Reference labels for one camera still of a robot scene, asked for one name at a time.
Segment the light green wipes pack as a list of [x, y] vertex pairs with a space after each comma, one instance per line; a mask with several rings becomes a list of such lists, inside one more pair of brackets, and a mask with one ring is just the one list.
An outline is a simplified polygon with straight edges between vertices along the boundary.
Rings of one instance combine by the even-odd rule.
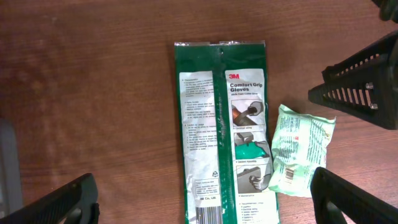
[[336, 119], [297, 113], [279, 106], [271, 144], [274, 173], [269, 189], [295, 197], [311, 197], [315, 169], [326, 167], [327, 146]]

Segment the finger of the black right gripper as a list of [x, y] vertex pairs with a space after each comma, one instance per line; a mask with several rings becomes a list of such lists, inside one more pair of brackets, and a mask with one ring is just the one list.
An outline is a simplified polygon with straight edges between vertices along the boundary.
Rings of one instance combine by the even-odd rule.
[[397, 129], [397, 67], [371, 65], [308, 91], [315, 104], [338, 110], [388, 130]]

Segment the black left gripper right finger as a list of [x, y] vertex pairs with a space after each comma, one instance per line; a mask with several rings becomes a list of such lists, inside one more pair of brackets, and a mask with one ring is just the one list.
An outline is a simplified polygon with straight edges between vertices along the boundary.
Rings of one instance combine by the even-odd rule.
[[397, 208], [329, 170], [315, 169], [310, 186], [317, 224], [397, 224]]

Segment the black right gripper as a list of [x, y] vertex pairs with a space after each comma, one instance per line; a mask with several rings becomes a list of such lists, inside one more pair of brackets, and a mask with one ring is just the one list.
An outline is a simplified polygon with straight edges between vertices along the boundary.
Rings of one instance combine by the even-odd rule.
[[[397, 23], [397, 0], [372, 0], [372, 2], [379, 8], [380, 20]], [[327, 66], [322, 71], [324, 82], [330, 82], [340, 76], [346, 75], [348, 72], [359, 68], [383, 54], [390, 54], [396, 40], [397, 31], [391, 32], [342, 62], [333, 66]]]

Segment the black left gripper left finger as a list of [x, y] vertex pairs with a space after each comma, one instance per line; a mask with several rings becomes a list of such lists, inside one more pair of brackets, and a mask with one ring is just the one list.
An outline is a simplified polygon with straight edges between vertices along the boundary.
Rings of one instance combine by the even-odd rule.
[[100, 206], [92, 173], [86, 173], [1, 218], [3, 224], [98, 224]]

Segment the green glove package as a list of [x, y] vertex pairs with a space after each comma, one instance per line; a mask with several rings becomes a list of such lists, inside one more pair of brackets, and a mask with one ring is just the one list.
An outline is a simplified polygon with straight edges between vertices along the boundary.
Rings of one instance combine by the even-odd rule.
[[186, 223], [279, 223], [263, 41], [177, 42]]

